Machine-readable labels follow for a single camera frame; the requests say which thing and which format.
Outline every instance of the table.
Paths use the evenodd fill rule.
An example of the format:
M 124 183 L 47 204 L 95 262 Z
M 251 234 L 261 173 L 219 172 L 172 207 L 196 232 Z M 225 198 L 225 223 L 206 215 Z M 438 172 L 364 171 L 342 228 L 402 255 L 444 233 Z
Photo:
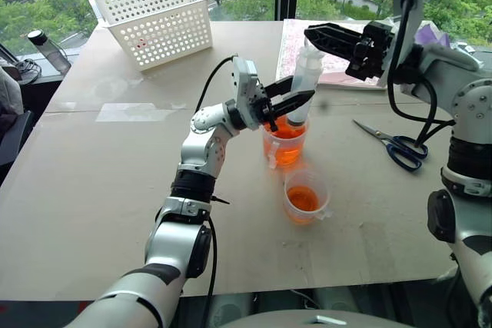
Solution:
M 212 33 L 212 49 L 142 73 L 95 30 L 0 188 L 0 300 L 92 300 L 141 266 L 203 80 L 234 52 L 255 60 L 263 83 L 274 77 L 280 22 L 212 22 Z M 231 97 L 229 73 L 205 104 Z M 427 109 L 397 100 L 411 114 Z M 352 118 L 394 134 L 420 130 L 385 94 L 320 89 L 303 165 L 330 184 L 334 215 L 309 227 L 284 215 L 282 171 L 268 168 L 260 132 L 229 143 L 215 194 L 231 204 L 212 211 L 216 293 L 417 280 L 453 266 L 426 227 L 449 131 L 430 139 L 430 156 L 409 174 Z M 205 294 L 210 271 L 185 296 Z

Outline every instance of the orange liquid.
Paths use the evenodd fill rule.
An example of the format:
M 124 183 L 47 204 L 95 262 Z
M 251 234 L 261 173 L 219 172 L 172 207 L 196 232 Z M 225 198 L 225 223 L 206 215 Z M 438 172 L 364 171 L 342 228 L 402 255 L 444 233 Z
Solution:
M 306 186 L 294 186 L 288 189 L 287 196 L 291 203 L 299 210 L 315 211 L 319 209 L 317 196 L 312 189 Z M 302 219 L 288 213 L 288 216 L 297 224 L 309 224 L 312 219 Z
M 271 132 L 269 124 L 266 124 L 264 128 L 267 132 L 271 132 L 272 136 L 278 138 L 283 138 L 283 139 L 296 138 L 301 136 L 306 131 L 306 125 L 302 125 L 299 128 L 290 126 L 287 123 L 286 116 L 278 118 L 275 121 L 275 123 L 278 126 L 278 131 Z M 303 145 L 304 142 L 299 142 L 299 144 L 293 147 L 278 148 L 278 150 L 275 152 L 275 159 L 277 160 L 277 165 L 284 166 L 294 163 L 298 159 L 299 155 L 301 155 Z M 271 148 L 271 142 L 268 142 L 267 140 L 263 140 L 263 148 L 264 148 L 265 155 L 268 155 Z

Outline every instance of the white bottle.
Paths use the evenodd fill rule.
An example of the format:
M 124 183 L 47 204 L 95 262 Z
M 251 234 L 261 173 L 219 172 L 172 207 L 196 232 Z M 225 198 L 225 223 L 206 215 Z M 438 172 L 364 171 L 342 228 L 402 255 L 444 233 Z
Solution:
M 295 65 L 291 92 L 314 90 L 323 71 L 321 59 L 323 53 L 312 45 L 305 45 L 299 50 Z M 301 107 L 287 114 L 289 124 L 301 126 L 308 119 L 308 112 L 313 98 Z

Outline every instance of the plastic cup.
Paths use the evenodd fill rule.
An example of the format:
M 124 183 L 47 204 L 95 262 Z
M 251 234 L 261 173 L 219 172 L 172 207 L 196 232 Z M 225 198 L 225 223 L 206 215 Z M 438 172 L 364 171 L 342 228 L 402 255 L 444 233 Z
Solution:
M 316 219 L 323 220 L 331 216 L 331 210 L 327 207 L 329 201 L 330 191 L 320 174 L 301 169 L 285 175 L 284 209 L 295 224 L 310 224 Z
M 293 164 L 300 156 L 306 133 L 308 132 L 308 123 L 298 128 L 287 128 L 286 118 L 276 122 L 280 128 L 277 132 L 271 132 L 268 127 L 261 126 L 261 135 L 263 136 L 264 154 L 268 159 L 268 166 L 271 169 L 276 167 L 284 167 Z M 296 132 L 301 132 L 296 137 L 283 138 L 278 137 L 279 134 L 288 132 L 288 136 L 295 136 Z

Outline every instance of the white plastic basket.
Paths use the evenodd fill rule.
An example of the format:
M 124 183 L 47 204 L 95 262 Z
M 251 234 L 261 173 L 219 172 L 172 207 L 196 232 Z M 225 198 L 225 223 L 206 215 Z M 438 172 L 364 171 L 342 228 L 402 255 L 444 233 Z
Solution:
M 89 0 L 139 70 L 212 46 L 208 0 Z

